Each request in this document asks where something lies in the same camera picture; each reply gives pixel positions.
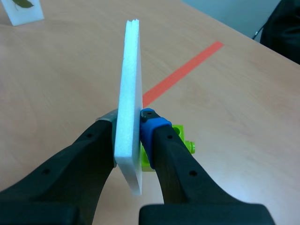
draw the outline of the lime green block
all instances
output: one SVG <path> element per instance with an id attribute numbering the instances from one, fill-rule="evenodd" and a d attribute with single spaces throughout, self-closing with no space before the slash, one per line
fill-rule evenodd
<path id="1" fill-rule="evenodd" d="M 191 154 L 195 153 L 195 143 L 186 141 L 184 139 L 184 130 L 183 130 L 183 125 L 173 125 L 172 126 L 175 132 L 178 134 L 182 142 L 185 144 L 187 149 Z M 147 154 L 145 152 L 144 147 L 142 147 L 142 171 L 144 172 L 153 172 L 154 170 L 150 167 L 150 163 L 147 157 Z"/>

